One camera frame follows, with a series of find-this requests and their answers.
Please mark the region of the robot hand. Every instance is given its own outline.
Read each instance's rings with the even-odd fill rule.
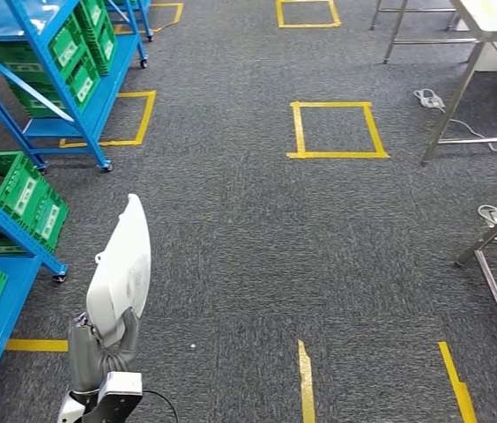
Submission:
[[[117,352],[106,351],[94,336],[93,327],[82,319],[68,326],[68,360],[74,392],[98,390],[109,372],[129,372],[137,355],[139,319],[133,308],[123,314],[123,332]]]

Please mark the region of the crate label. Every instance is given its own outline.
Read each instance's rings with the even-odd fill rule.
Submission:
[[[14,212],[19,216],[22,215],[23,212],[25,211],[25,208],[27,208],[27,205],[29,203],[29,199],[31,198],[31,194],[33,194],[33,191],[35,190],[36,186],[37,182],[34,179],[27,178],[25,186],[21,192],[21,195],[18,199],[17,204],[16,204],[16,207],[14,207]]]
[[[41,231],[41,236],[43,238],[48,240],[51,236],[55,222],[56,222],[56,219],[59,217],[59,210],[60,209],[56,205],[53,205],[53,208],[51,208],[51,212],[49,213],[47,223],[45,224],[45,228]]]
[[[86,82],[84,82],[84,85],[80,88],[80,91],[78,92],[78,94],[76,95],[76,97],[78,98],[78,100],[82,103],[84,101],[84,99],[87,98],[88,93],[90,93],[90,88],[92,88],[92,85],[93,85],[93,81],[92,81],[91,78],[87,78]]]
[[[6,62],[4,64],[6,68],[13,72],[43,72],[43,67],[40,63]]]
[[[0,254],[8,254],[8,253],[22,253],[23,249],[19,247],[16,247],[14,245],[9,247],[0,246]]]
[[[109,60],[111,57],[111,52],[114,50],[114,43],[111,40],[108,40],[104,44],[104,54],[105,58]]]
[[[59,62],[60,63],[61,66],[64,68],[65,65],[69,62],[69,60],[74,55],[77,49],[77,47],[74,41],[69,42],[68,46],[67,46],[65,49],[65,51],[63,51],[62,54],[60,55],[60,57],[59,58]]]
[[[62,104],[62,101],[61,100],[50,100],[50,102],[53,103],[55,106],[57,108],[65,108],[65,105]],[[47,108],[44,104],[41,103],[39,100],[30,100],[29,101],[30,106],[31,108]]]
[[[100,9],[99,6],[98,6],[97,4],[95,4],[93,6],[93,10],[92,11],[93,25],[94,26],[97,25],[101,15],[102,15],[102,9]]]

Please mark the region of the yellow tape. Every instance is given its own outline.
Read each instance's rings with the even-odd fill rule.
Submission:
[[[301,340],[298,340],[298,355],[299,356],[299,379],[301,381],[303,423],[315,423],[315,406],[313,401],[313,378],[311,372],[311,359],[305,351],[305,345]]]
[[[379,152],[287,152],[290,159],[387,159]]]
[[[66,353],[68,341],[64,339],[9,339],[7,351],[25,351],[31,353]]]
[[[458,378],[458,374],[456,372],[454,362],[450,354],[448,345],[444,341],[441,341],[438,342],[438,348],[440,348],[441,355],[442,355],[446,371],[448,373],[448,378],[452,385],[452,390],[454,391],[456,401],[458,403],[458,408],[460,410],[462,420],[464,423],[478,423],[472,401],[468,391],[468,387],[465,383],[460,382],[460,379]]]
[[[372,111],[370,106],[364,106],[364,117],[366,118],[366,126],[368,127],[368,131],[370,133],[370,138],[373,143],[373,149],[376,150],[377,154],[381,158],[388,158],[387,153],[383,150],[383,145],[382,145],[382,140],[379,138],[379,134],[377,132],[376,123],[373,120]]]
[[[303,136],[303,124],[302,123],[301,109],[297,101],[291,104],[293,110],[293,125],[296,128],[296,148],[299,154],[305,152],[305,139]]]
[[[288,152],[290,159],[387,159],[389,156],[383,150],[383,145],[377,132],[376,122],[370,110],[370,101],[293,101],[290,106],[293,110],[293,125],[296,132],[296,152]],[[373,152],[308,152],[305,147],[301,108],[362,108],[366,126],[373,143]]]
[[[295,101],[301,108],[365,108],[372,104],[370,101]]]
[[[333,16],[333,22],[330,24],[286,24],[284,21],[284,11],[282,4],[284,3],[312,3],[312,2],[327,2],[329,10]],[[276,0],[276,16],[278,19],[278,26],[280,28],[334,28],[340,26],[340,19],[336,11],[336,6],[333,0]]]
[[[180,18],[182,17],[182,11],[184,9],[184,3],[151,3],[150,7],[176,7],[176,8],[176,11],[174,13],[174,18],[170,24],[166,24],[160,28],[151,29],[151,31],[153,33],[158,33],[164,28],[167,28],[168,26],[175,25],[179,22]],[[125,34],[133,33],[133,31],[131,30],[123,30],[122,28],[123,28],[122,24],[114,26],[114,32],[117,35],[125,35]],[[139,31],[139,33],[145,33],[145,31],[140,30]]]
[[[147,99],[145,104],[145,110],[143,112],[143,117],[141,118],[141,122],[139,124],[139,129],[137,134],[136,134],[134,139],[128,140],[111,140],[111,141],[100,141],[99,144],[102,147],[108,146],[126,146],[126,145],[141,145],[145,139],[145,133],[147,131],[148,126],[148,121],[151,118],[151,114],[153,112],[153,106],[154,104],[154,99],[156,98],[156,91],[147,91],[147,92],[136,92],[136,93],[118,93],[117,98],[137,98],[137,97],[145,97]],[[74,147],[86,147],[87,143],[83,142],[76,142],[76,143],[68,143],[65,138],[62,138],[59,144],[60,148],[74,148]]]

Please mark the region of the black cable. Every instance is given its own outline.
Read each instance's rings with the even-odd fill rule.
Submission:
[[[157,392],[155,390],[143,390],[143,393],[145,393],[145,392],[148,392],[149,394],[154,394],[154,395],[157,395],[158,397],[160,397],[160,398],[165,400],[167,403],[168,403],[168,405],[170,406],[170,408],[172,409],[172,412],[174,413],[174,417],[176,419],[176,423],[180,423],[180,420],[178,417],[178,412],[176,411],[176,408],[174,408],[174,405],[170,399],[168,399],[168,398],[167,398],[167,397],[165,397],[165,396],[164,396],[164,395],[162,395],[159,392]]]

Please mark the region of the robotic arm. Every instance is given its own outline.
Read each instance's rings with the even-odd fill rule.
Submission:
[[[97,338],[87,314],[71,320],[68,358],[73,390],[61,406],[59,423],[122,423],[142,398],[140,373],[131,373],[137,354],[139,318],[123,314],[125,331],[115,352]]]
[[[59,423],[122,423],[143,397],[141,374],[132,365],[148,295],[151,241],[141,201],[128,198],[105,250],[96,256],[87,312],[70,321],[73,388],[65,395]]]

